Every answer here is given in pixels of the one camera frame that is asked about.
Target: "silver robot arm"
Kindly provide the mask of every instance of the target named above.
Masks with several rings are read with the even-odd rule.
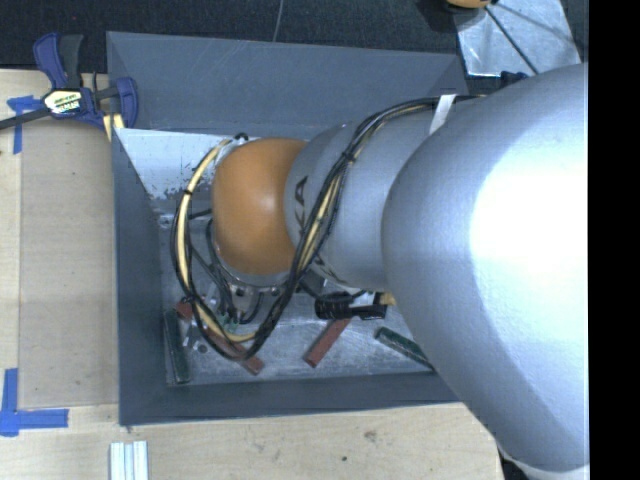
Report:
[[[589,478],[587,65],[390,121],[347,175],[313,265],[390,291],[451,389],[532,479]],[[295,243],[353,135],[314,139],[287,178]]]

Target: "wire bundle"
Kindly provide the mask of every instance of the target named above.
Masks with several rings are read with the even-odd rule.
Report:
[[[231,141],[222,141],[207,153],[194,170],[193,177],[183,192],[178,205],[178,210],[174,216],[171,230],[171,252],[178,280],[180,281],[185,293],[184,300],[191,304],[198,328],[200,329],[203,338],[212,348],[214,348],[220,355],[234,361],[244,361],[249,359],[260,350],[275,329],[282,313],[296,292],[300,282],[331,233],[331,228],[338,214],[340,196],[349,166],[357,160],[358,155],[362,152],[367,142],[378,129],[384,126],[386,122],[403,115],[427,109],[434,109],[437,102],[438,98],[425,98],[402,103],[370,116],[358,126],[351,141],[340,155],[340,158],[331,167],[328,175],[325,177],[309,217],[304,223],[291,268],[289,269],[289,274],[283,284],[283,289],[276,296],[275,301],[269,308],[269,312],[260,324],[259,328],[255,332],[247,334],[235,334],[226,331],[211,308],[209,308],[202,297],[198,294],[193,283],[191,266],[192,259],[195,257],[197,261],[205,266],[211,275],[212,280],[220,290],[222,312],[234,311],[229,286],[223,277],[219,261],[216,261],[217,256],[213,249],[211,221],[207,226],[207,240],[208,242],[211,242],[209,244],[209,252],[212,257],[211,266],[207,266],[204,258],[202,258],[202,256],[193,248],[189,235],[188,213],[193,192],[202,179],[207,167],[219,158],[222,149]],[[248,323],[248,321],[252,320],[257,313],[256,309],[254,309],[252,312],[253,314],[249,318],[244,321],[240,321],[240,323]],[[236,350],[237,353],[231,354],[223,350],[214,340],[209,338],[206,332],[207,328],[210,328],[215,332],[215,334],[223,338],[230,345],[230,349]],[[247,349],[241,351],[237,347],[237,344],[251,340],[253,342]]]

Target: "black floor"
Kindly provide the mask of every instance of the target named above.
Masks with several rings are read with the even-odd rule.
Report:
[[[52,31],[85,35],[80,69],[106,72],[108,30],[271,41],[281,0],[0,0],[0,66],[33,66]],[[561,0],[588,56],[588,0]],[[283,0],[278,41],[429,52],[457,51],[440,0]]]

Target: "label on clamp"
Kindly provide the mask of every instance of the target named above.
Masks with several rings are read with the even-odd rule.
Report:
[[[53,91],[44,98],[44,104],[57,116],[72,116],[83,110],[80,91]]]

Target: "blue tape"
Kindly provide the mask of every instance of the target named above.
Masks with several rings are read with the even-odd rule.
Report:
[[[21,96],[19,98],[9,98],[7,105],[13,110],[17,116],[25,111],[39,110],[44,108],[44,104],[38,98],[33,96]],[[13,134],[13,154],[17,155],[22,151],[22,125],[16,126]]]
[[[69,426],[68,419],[69,409],[18,411],[18,369],[5,370],[0,436],[15,437],[20,430],[32,428],[66,428]]]

